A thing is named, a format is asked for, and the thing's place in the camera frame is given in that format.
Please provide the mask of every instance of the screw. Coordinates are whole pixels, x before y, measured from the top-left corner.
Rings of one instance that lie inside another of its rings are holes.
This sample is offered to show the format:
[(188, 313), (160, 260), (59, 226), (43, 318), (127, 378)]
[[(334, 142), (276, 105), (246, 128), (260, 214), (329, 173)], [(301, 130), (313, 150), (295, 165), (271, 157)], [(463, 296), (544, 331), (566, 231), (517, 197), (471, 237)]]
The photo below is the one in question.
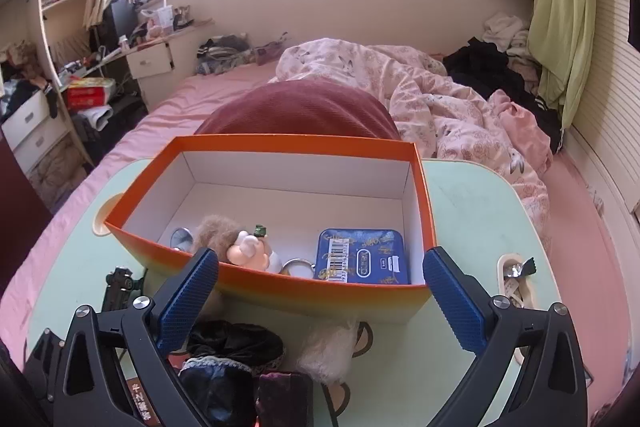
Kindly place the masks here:
[(83, 304), (76, 310), (76, 317), (86, 317), (90, 311), (91, 308), (89, 308), (89, 306), (87, 306), (86, 304)]
[(569, 309), (567, 309), (567, 307), (564, 304), (562, 304), (562, 302), (556, 302), (554, 304), (554, 311), (558, 315), (566, 315), (569, 312)]
[(151, 302), (151, 299), (149, 297), (141, 295), (133, 301), (133, 307), (137, 310), (141, 310), (149, 306), (149, 302)]
[(505, 310), (509, 306), (511, 306), (511, 302), (504, 295), (497, 295), (497, 296), (494, 297), (494, 306), (496, 308), (500, 308), (501, 310)]

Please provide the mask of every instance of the baseboard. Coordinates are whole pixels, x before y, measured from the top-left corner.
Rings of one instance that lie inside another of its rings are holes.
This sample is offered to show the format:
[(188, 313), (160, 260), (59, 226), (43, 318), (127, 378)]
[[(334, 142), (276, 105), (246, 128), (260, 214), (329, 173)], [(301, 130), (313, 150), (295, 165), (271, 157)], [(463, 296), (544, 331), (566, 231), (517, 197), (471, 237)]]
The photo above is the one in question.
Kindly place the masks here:
[(571, 127), (564, 134), (563, 150), (571, 157), (581, 176), (604, 202), (602, 219), (616, 249), (616, 256), (625, 284), (631, 322), (630, 366), (640, 362), (640, 224), (626, 208), (622, 194), (598, 155)]

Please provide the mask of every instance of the green cloth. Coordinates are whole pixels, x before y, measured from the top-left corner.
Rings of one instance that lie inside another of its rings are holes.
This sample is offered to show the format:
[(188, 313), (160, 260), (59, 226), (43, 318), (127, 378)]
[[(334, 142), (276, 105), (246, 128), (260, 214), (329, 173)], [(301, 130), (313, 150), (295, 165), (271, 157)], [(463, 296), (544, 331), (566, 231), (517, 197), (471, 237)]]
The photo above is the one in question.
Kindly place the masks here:
[(596, 0), (535, 0), (529, 50), (543, 66), (538, 94), (568, 129), (589, 75)]

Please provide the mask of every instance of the bed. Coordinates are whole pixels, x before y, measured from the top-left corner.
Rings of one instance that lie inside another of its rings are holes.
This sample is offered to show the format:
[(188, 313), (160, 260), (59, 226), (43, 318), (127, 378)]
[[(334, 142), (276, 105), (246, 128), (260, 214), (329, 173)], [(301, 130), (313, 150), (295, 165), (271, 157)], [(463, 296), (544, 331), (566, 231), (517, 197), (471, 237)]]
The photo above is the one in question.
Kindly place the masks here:
[[(31, 311), (50, 267), (82, 213), (117, 171), (155, 156), (174, 136), (193, 134), (216, 108), (247, 90), (269, 81), (323, 78), (379, 99), (402, 139), (416, 142), (423, 157), (478, 162), (510, 182), (548, 253), (562, 298), (572, 309), (586, 365), (594, 376), (590, 411), (599, 408), (620, 390), (629, 332), (622, 277), (606, 229), (568, 156), (556, 156), (543, 182), (519, 158), (512, 145), (518, 137), (501, 124), (491, 101), (444, 75), (440, 62), (407, 46), (321, 39), (288, 49), (277, 66), (249, 65), (219, 76), (185, 79), (69, 198), (2, 296), (0, 337), (18, 367), (24, 361)], [(588, 233), (584, 223), (591, 224)], [(607, 299), (600, 299), (599, 293)], [(611, 303), (618, 313), (607, 313)], [(594, 311), (600, 316), (597, 321)]]

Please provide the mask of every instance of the mint green table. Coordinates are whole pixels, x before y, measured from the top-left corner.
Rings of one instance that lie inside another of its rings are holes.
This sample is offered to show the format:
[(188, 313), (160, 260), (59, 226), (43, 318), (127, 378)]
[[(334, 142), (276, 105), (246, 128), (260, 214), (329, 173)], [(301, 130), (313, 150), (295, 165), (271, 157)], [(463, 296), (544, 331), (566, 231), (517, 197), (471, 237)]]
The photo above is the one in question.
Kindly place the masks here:
[[(75, 309), (90, 304), (100, 309), (104, 276), (114, 266), (127, 266), (135, 277), (143, 267), (113, 238), (95, 237), (91, 223), (98, 208), (122, 192), (148, 165), (140, 160), (118, 172), (101, 190), (71, 233), (40, 293), (31, 317), (28, 349), (33, 349), (47, 327), (65, 337)], [(438, 243), (460, 266), (472, 274), (490, 295), (498, 293), (497, 263), (506, 253), (534, 257), (538, 272), (532, 276), (538, 304), (548, 309), (559, 301), (558, 289), (538, 236), (510, 185), (494, 172), (467, 162), (423, 162), (433, 206)], [(152, 295), (162, 278), (148, 273), (145, 293)], [(305, 331), (316, 319), (260, 308), (228, 299), (225, 318), (256, 323), (281, 336), (289, 352), (286, 365), (295, 360)], [(402, 326), (370, 324), (372, 344), (354, 358), (346, 379), (350, 400), (337, 417), (341, 427), (402, 425), (424, 427), (439, 411), (474, 359), (463, 351), (435, 299), (430, 299), (412, 320)], [(133, 368), (123, 359), (127, 378)], [(520, 366), (512, 359), (502, 386), (484, 422), (498, 418), (516, 380)], [(332, 420), (320, 386), (314, 393), (316, 427)]]

